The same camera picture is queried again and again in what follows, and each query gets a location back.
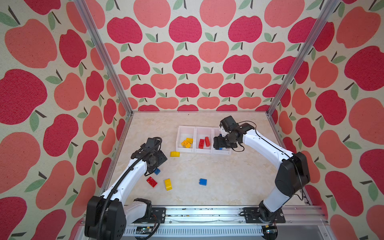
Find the toy building block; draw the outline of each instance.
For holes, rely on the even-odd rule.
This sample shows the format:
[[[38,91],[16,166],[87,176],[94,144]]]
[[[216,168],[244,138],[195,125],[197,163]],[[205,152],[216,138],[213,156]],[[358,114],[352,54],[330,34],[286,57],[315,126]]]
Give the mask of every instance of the toy building block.
[[[200,180],[199,180],[199,184],[200,184],[200,185],[204,185],[204,186],[206,186],[206,185],[207,185],[207,180],[204,179],[204,178],[200,178]]]
[[[193,143],[193,138],[187,137],[186,141],[189,142],[190,144],[192,144]]]
[[[183,147],[186,147],[186,148],[190,148],[190,147],[191,147],[191,144],[190,144],[189,142],[187,142],[187,141],[183,141],[183,142],[181,143],[181,145],[182,145]]]
[[[152,177],[149,177],[147,179],[147,182],[152,186],[152,187],[155,187],[157,185],[157,182],[152,178]]]
[[[211,143],[210,143],[210,141],[209,141],[209,137],[205,137],[205,145],[206,145],[207,147],[211,146]]]
[[[199,148],[203,149],[204,147],[204,139],[200,139]]]
[[[164,183],[166,184],[166,190],[172,190],[172,184],[170,183],[170,179],[164,180]]]
[[[170,156],[171,157],[180,157],[180,153],[179,152],[171,152]]]

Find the apple-patterned wall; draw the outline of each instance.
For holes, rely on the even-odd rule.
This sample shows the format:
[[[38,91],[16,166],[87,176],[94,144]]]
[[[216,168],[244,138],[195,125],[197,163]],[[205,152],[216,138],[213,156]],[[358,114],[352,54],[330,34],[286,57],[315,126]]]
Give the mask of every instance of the apple-patterned wall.
[[[384,239],[383,7],[340,1],[324,27],[335,29],[331,44],[312,49],[308,77],[295,78],[276,108],[280,136],[307,156],[305,188],[338,240]]]
[[[68,0],[0,3],[0,240],[73,240],[126,121],[73,20]]]
[[[97,2],[106,18],[99,34],[107,49],[118,49],[109,53],[134,111],[267,110],[324,4]],[[315,43],[316,51],[327,48],[333,35],[330,25]],[[92,60],[97,68],[99,59]],[[297,81],[308,74],[304,62]]]

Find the brown apple stem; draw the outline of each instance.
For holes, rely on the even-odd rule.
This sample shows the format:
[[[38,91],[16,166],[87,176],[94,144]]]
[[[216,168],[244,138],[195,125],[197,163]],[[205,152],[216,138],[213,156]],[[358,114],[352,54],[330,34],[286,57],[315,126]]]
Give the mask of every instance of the brown apple stem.
[[[60,80],[63,81],[63,79],[61,78],[59,71],[57,71],[57,69],[56,69],[56,74],[57,74],[57,76],[59,76]]]
[[[323,7],[323,4],[324,4],[324,0],[322,0],[321,4],[320,4],[320,7],[319,9],[321,10],[321,8]]]
[[[371,8],[373,7],[373,5],[375,5],[376,1],[377,1],[377,0],[374,0],[374,1],[373,1],[373,3],[371,4],[371,6],[369,7],[368,10],[371,10]]]
[[[56,21],[57,21],[59,24],[61,24],[61,22],[58,20],[58,18],[56,17],[56,15],[54,14],[53,11],[52,11],[52,14],[53,14],[53,16],[55,17]]]
[[[44,179],[47,179],[47,177],[44,176],[44,174],[42,174],[41,172],[39,172],[39,177],[42,177],[42,178],[44,178]]]
[[[341,2],[339,2],[339,5],[337,5],[337,7],[336,7],[336,9],[333,11],[333,13],[336,12],[336,10],[339,8],[340,4],[341,4]]]
[[[343,140],[343,142],[347,141],[350,137],[351,137],[351,135],[349,134],[349,135]]]
[[[277,33],[275,33],[275,35],[273,36],[273,38],[272,38],[272,41],[271,41],[271,42],[273,42],[273,40],[275,39],[276,35],[277,35]]]
[[[335,54],[333,55],[331,61],[333,61],[333,59],[336,57],[336,55],[337,55],[337,51],[336,51]]]
[[[313,50],[313,48],[310,50],[310,52],[307,55],[311,54],[312,50]]]
[[[369,181],[363,181],[363,182],[360,182],[362,185],[365,185],[365,184],[368,184],[368,183],[371,183],[372,181],[369,180]]]
[[[119,9],[119,5],[118,5],[118,3],[116,2],[116,0],[115,0],[115,5],[116,5],[116,8],[117,8],[118,10],[120,10],[120,9]]]
[[[40,117],[42,118],[46,118],[47,116],[45,116],[44,114],[42,114],[41,112],[39,112],[38,110],[35,110],[35,112],[40,115]]]
[[[344,90],[348,90],[350,87],[352,87],[352,85],[355,84],[355,83],[351,83],[348,87],[346,87]]]
[[[11,237],[22,237],[24,234],[26,234],[26,232],[12,233]]]
[[[9,13],[12,15],[12,17],[15,19],[15,21],[17,22],[17,24],[20,25],[20,22],[19,22],[19,19],[17,19],[16,15],[13,13],[12,9],[10,6],[8,6],[8,11]]]

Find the yellow lego brick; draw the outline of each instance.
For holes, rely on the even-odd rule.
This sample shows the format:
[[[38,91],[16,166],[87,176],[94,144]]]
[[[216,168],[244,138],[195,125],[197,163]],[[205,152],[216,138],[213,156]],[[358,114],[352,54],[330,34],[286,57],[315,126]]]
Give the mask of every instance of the yellow lego brick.
[[[181,145],[183,147],[186,147],[186,148],[190,148],[191,147],[191,144],[189,142],[187,142],[187,141],[182,142]]]
[[[172,184],[170,183],[170,179],[164,180],[164,183],[166,184],[166,190],[167,191],[172,189]]]
[[[190,144],[192,144],[193,143],[193,138],[187,137],[186,141],[189,142]]]
[[[180,153],[179,152],[171,152],[170,156],[171,157],[180,157]]]

